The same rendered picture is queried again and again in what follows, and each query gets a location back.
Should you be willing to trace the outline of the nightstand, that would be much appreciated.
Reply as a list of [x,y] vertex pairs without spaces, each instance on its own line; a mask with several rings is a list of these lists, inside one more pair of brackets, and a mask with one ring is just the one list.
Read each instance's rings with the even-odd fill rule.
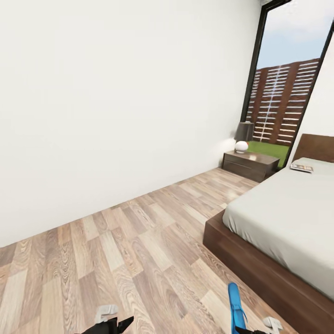
[[221,169],[262,183],[276,173],[279,160],[279,158],[249,151],[237,153],[234,149],[224,153]]

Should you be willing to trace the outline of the hardback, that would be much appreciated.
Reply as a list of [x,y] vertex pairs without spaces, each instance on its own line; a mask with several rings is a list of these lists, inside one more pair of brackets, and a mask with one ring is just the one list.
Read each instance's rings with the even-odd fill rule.
[[313,168],[308,167],[308,166],[301,166],[301,165],[291,164],[290,168],[303,170],[303,171],[308,171],[308,172],[313,172]]

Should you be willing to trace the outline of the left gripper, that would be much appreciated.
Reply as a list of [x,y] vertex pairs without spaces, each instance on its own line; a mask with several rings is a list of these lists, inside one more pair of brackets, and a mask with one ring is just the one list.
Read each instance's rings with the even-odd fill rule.
[[87,329],[87,331],[89,331],[90,334],[122,334],[133,321],[134,317],[132,316],[118,322],[117,325],[117,318],[113,318],[99,324],[95,323],[95,325]]

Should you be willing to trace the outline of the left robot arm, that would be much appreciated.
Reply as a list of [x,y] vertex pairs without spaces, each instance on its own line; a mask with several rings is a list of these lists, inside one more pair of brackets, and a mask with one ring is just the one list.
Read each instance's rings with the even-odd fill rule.
[[87,329],[81,334],[122,334],[125,329],[134,321],[134,317],[130,317],[118,322],[117,318],[108,320],[105,315],[117,314],[119,307],[117,305],[99,306],[95,317],[95,325]]

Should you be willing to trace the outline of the sandal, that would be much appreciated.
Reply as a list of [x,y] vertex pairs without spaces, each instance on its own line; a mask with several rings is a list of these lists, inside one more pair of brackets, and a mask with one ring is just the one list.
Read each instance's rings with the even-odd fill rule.
[[[231,334],[239,334],[235,330],[235,326],[241,327],[246,330],[246,324],[244,320],[244,316],[246,317],[245,312],[242,309],[240,294],[238,285],[234,282],[230,282],[228,284],[228,295],[230,300],[231,307]],[[246,317],[247,319],[247,317]],[[247,319],[248,322],[248,319]]]

